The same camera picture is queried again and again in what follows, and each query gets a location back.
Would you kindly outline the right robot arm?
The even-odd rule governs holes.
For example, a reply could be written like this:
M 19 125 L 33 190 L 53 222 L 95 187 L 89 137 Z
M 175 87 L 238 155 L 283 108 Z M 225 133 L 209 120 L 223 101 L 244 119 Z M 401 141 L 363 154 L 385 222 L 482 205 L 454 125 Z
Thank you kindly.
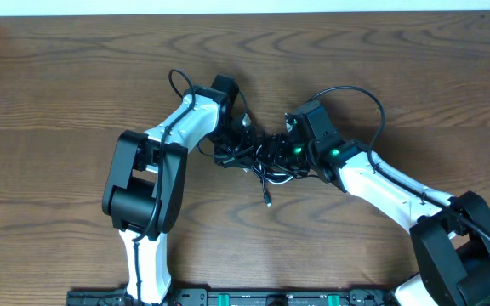
M 356 140 L 343 139 L 319 101 L 286 115 L 287 132 L 255 150 L 264 171 L 302 177 L 367 201 L 410 235 L 419 272 L 393 291 L 397 305 L 481 305 L 490 298 L 490 208 L 399 172 Z

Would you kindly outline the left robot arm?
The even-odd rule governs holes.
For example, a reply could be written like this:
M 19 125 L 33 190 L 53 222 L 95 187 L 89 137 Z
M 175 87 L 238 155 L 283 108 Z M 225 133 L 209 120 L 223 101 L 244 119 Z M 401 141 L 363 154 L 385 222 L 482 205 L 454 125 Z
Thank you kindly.
M 211 157 L 222 167 L 237 167 L 248 157 L 248 116 L 231 114 L 240 94 L 230 76 L 218 75 L 208 87 L 190 83 L 163 122 L 118 137 L 102 211 L 126 248 L 125 304 L 160 305 L 170 291 L 168 233 L 181 209 L 188 155 L 208 139 L 214 144 Z

